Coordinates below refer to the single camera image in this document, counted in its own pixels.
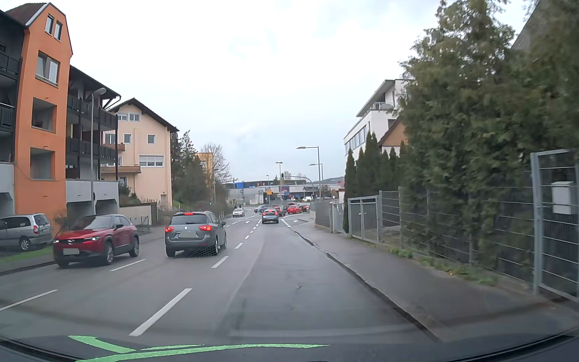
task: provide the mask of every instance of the road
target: road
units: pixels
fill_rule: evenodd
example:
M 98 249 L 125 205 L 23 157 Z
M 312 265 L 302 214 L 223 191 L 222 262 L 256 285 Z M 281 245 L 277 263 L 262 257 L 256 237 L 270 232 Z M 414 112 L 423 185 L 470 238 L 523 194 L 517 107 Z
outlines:
M 108 267 L 51 265 L 1 276 L 0 335 L 150 346 L 430 343 L 294 233 L 300 215 L 259 224 L 247 213 L 227 219 L 228 249 L 217 256 L 167 258 L 157 239 L 141 245 L 138 258 L 119 256 Z

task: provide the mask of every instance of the white mailbox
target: white mailbox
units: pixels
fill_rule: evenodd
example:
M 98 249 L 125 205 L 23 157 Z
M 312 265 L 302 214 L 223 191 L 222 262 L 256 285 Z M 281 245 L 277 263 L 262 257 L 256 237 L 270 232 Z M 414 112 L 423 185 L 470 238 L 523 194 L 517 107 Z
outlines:
M 578 212 L 577 187 L 573 181 L 556 181 L 551 183 L 553 213 L 574 215 Z

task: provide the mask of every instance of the modern white building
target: modern white building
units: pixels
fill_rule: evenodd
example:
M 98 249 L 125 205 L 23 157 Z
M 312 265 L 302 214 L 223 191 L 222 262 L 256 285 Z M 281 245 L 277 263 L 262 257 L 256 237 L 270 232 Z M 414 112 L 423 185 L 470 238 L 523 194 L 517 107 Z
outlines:
M 366 143 L 366 135 L 374 132 L 377 140 L 381 139 L 388 129 L 395 123 L 397 116 L 393 115 L 395 104 L 398 103 L 403 81 L 386 79 L 381 86 L 357 113 L 359 120 L 343 137 L 345 157 L 347 151 L 352 150 L 355 160 L 358 159 L 359 149 Z

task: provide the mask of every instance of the overcast sky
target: overcast sky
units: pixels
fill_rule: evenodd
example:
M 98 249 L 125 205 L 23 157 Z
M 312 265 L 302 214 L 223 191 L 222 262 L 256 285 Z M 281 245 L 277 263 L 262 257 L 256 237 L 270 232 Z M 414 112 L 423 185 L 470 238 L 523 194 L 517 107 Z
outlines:
M 9 10 L 19 0 L 0 0 Z M 191 137 L 221 144 L 240 180 L 283 171 L 343 176 L 343 137 L 423 29 L 438 0 L 54 0 L 66 14 L 71 64 L 136 97 Z M 526 19 L 513 0 L 500 20 Z

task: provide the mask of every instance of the windshield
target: windshield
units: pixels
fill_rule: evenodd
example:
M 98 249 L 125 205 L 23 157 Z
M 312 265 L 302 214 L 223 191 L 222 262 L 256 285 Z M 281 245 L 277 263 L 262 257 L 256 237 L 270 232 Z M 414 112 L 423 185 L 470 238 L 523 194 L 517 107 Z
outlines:
M 0 0 L 0 338 L 579 362 L 579 0 Z

